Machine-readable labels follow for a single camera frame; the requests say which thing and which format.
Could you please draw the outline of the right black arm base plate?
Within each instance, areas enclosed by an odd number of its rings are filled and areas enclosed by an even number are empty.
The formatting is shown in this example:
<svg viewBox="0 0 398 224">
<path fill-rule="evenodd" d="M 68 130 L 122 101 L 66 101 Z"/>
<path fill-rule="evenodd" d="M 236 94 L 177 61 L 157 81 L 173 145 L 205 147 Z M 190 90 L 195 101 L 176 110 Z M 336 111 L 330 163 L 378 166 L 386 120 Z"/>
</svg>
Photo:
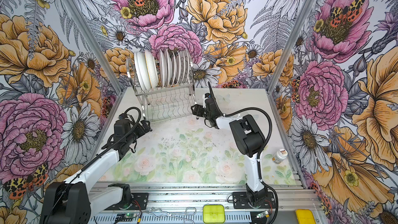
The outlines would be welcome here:
<svg viewBox="0 0 398 224">
<path fill-rule="evenodd" d="M 246 192 L 233 192 L 232 193 L 233 207 L 234 209 L 249 209 L 249 208 L 260 208 L 260 209 L 275 209 L 276 198 L 272 192 L 268 192 L 268 196 L 260 203 L 251 205 L 247 197 Z"/>
</svg>

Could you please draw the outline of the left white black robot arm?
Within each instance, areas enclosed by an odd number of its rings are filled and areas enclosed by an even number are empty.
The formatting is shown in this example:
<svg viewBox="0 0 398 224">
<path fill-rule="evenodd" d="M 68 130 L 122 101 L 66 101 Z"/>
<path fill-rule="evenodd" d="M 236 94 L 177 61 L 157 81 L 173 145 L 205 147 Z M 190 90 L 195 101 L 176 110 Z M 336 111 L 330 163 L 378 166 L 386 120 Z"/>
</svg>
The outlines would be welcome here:
<svg viewBox="0 0 398 224">
<path fill-rule="evenodd" d="M 41 224 L 87 224 L 96 214 L 111 206 L 128 208 L 133 205 L 130 186 L 115 183 L 104 191 L 90 195 L 91 189 L 112 166 L 117 164 L 131 145 L 152 130 L 150 121 L 131 123 L 117 120 L 116 141 L 108 142 L 104 150 L 71 178 L 48 186 L 41 209 Z"/>
</svg>

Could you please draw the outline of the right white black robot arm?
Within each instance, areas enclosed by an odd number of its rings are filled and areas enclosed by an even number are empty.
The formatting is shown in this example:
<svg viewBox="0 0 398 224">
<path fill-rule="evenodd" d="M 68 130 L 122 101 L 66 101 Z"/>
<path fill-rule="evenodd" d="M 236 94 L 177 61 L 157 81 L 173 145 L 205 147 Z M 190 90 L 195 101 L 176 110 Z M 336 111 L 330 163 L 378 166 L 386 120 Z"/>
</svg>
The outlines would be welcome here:
<svg viewBox="0 0 398 224">
<path fill-rule="evenodd" d="M 258 107 L 247 107 L 232 114 L 224 114 L 218 107 L 212 92 L 204 94 L 204 105 L 195 104 L 191 107 L 193 115 L 204 118 L 211 128 L 229 129 L 232 132 L 239 152 L 245 156 L 247 175 L 246 195 L 253 207 L 260 206 L 271 187 L 262 178 L 261 153 L 271 139 L 273 124 L 269 114 Z M 263 114 L 268 123 L 268 134 L 264 135 L 252 115 L 241 116 L 241 113 L 256 111 Z"/>
</svg>

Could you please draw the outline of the black striped rim plate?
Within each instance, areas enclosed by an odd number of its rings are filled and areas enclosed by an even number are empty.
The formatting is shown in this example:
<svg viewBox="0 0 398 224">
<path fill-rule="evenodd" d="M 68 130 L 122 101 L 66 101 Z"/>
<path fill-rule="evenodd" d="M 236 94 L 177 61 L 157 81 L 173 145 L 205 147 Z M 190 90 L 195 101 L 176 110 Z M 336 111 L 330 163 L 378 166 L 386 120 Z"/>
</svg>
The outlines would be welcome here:
<svg viewBox="0 0 398 224">
<path fill-rule="evenodd" d="M 142 66 L 141 66 L 141 55 L 138 52 L 134 53 L 134 63 L 135 63 L 135 69 L 136 69 L 136 74 L 138 76 L 138 80 L 141 86 L 141 89 L 143 91 L 147 90 L 146 84 L 145 84 L 145 79 L 144 79 L 144 71 L 142 70 Z"/>
</svg>

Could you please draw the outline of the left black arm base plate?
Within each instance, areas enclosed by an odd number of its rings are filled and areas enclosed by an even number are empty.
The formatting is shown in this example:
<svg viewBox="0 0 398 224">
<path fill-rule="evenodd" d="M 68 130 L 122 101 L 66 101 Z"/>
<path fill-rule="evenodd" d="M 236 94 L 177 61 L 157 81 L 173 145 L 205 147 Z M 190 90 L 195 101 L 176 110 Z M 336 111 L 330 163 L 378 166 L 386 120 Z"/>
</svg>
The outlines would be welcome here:
<svg viewBox="0 0 398 224">
<path fill-rule="evenodd" d="M 132 211 L 146 210 L 148 205 L 149 193 L 132 193 L 132 201 L 122 204 L 114 204 L 106 208 L 107 211 Z"/>
</svg>

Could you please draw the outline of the plain white plate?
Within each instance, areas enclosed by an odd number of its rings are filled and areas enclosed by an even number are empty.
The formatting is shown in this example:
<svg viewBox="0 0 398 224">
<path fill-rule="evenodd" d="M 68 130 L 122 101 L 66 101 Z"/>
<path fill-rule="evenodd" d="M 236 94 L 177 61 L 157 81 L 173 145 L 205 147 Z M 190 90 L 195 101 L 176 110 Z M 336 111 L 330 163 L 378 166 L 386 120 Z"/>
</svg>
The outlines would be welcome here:
<svg viewBox="0 0 398 224">
<path fill-rule="evenodd" d="M 150 79 L 149 79 L 149 75 L 148 75 L 148 71 L 147 71 L 147 65 L 146 65 L 146 59 L 145 59 L 145 55 L 142 52 L 138 52 L 141 55 L 141 66 L 142 66 L 142 70 L 144 71 L 144 79 L 145 79 L 145 84 L 147 87 L 146 91 L 149 91 L 151 89 L 151 84 L 150 84 Z"/>
</svg>

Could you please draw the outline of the chrome wire dish rack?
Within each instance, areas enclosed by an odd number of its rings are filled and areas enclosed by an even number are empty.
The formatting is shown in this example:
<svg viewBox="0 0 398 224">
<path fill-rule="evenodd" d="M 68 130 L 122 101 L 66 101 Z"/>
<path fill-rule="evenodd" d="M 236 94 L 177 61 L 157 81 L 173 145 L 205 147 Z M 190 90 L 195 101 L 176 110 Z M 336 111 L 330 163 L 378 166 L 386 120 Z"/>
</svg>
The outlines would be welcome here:
<svg viewBox="0 0 398 224">
<path fill-rule="evenodd" d="M 133 60 L 126 60 L 127 77 L 140 103 L 144 119 L 160 122 L 192 115 L 191 107 L 197 103 L 194 83 L 145 91 L 140 85 Z"/>
</svg>

